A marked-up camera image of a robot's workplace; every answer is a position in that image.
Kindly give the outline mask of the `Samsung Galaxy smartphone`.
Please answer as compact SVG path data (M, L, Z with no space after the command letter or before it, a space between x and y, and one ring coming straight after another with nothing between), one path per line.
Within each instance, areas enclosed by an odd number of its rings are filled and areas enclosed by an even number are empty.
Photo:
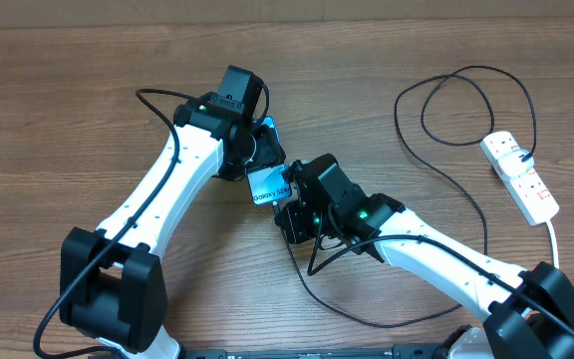
M272 117L266 117L253 134L256 151L246 165L246 174L255 205L289 197L292 189L281 173L286 169L286 155L280 145L278 129Z

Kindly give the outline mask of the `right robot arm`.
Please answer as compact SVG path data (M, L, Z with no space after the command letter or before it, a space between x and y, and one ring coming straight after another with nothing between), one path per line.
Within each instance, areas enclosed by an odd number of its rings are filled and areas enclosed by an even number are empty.
M331 236L345 246L323 262L310 261L309 274L349 252L367 253L417 275L479 320L460 327L438 356L574 359L574 286L554 265L527 270L473 250L401 202L365 195L330 154L295 161L280 175L297 191L275 217L287 240Z

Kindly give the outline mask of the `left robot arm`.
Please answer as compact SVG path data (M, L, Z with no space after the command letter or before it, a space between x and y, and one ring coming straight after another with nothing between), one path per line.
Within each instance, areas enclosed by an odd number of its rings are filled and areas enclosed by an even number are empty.
M163 327L162 257L177 225L210 179L247 180L254 204L292 193L274 120L254 115L269 94L250 71L230 66L215 92L184 96L164 122L170 136L128 199L93 231L73 228L61 249L52 313L99 345L91 358L178 358Z

